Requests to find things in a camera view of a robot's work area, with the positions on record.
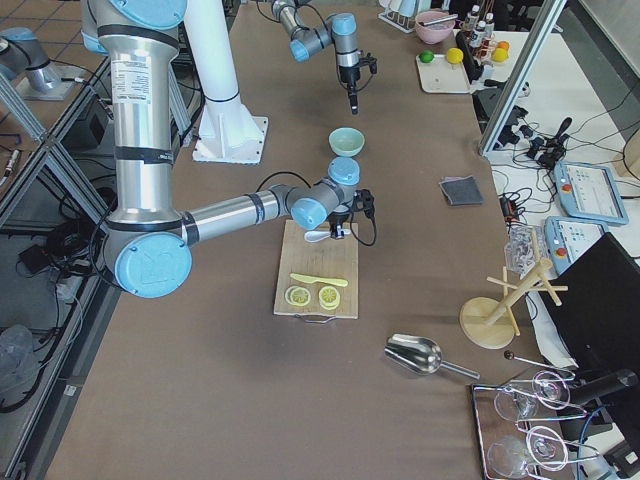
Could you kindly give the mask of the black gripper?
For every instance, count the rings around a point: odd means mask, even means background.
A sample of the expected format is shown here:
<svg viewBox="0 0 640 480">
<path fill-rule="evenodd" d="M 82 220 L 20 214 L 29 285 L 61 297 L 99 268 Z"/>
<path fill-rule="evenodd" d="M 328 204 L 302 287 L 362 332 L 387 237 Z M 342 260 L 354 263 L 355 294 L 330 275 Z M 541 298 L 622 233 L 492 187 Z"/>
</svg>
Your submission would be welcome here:
<svg viewBox="0 0 640 480">
<path fill-rule="evenodd" d="M 361 78 L 360 70 L 368 68 L 370 75 L 377 73 L 377 59 L 371 54 L 363 52 L 347 52 L 336 54 L 338 78 L 347 90 L 351 114 L 358 114 L 358 86 Z"/>
<path fill-rule="evenodd" d="M 352 221 L 357 212 L 363 212 L 372 225 L 375 225 L 374 196 L 370 190 L 357 190 L 350 203 L 340 205 L 336 211 L 329 214 L 327 221 L 329 222 L 330 238 L 341 240 L 351 235 L 351 230 L 343 223 L 347 220 Z"/>
</svg>

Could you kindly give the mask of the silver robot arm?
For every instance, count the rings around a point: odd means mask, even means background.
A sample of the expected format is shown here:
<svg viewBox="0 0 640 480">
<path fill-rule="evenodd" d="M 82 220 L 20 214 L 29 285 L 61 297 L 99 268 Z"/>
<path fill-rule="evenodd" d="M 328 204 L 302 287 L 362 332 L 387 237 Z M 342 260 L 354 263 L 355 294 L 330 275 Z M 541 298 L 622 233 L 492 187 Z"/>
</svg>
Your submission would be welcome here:
<svg viewBox="0 0 640 480">
<path fill-rule="evenodd" d="M 256 164 L 268 121 L 243 104 L 223 6 L 218 1 L 85 1 L 85 46 L 110 61 L 117 205 L 103 252 L 119 286 L 139 297 L 168 295 L 187 279 L 192 245 L 290 216 L 302 228 L 328 223 L 333 237 L 353 213 L 371 213 L 352 155 L 333 159 L 310 187 L 275 185 L 192 211 L 172 202 L 170 64 L 185 30 L 203 97 L 197 161 Z"/>
<path fill-rule="evenodd" d="M 321 51 L 334 51 L 334 71 L 339 86 L 346 92 L 352 115 L 359 113 L 359 93 L 368 86 L 378 72 L 377 58 L 359 47 L 358 25 L 353 13 L 334 13 L 323 18 L 310 1 L 264 1 L 270 13 L 260 9 L 265 19 L 279 24 L 289 37 L 289 49 L 295 61 L 302 63 Z M 304 23 L 300 11 L 309 7 L 320 19 L 315 26 Z"/>
</svg>

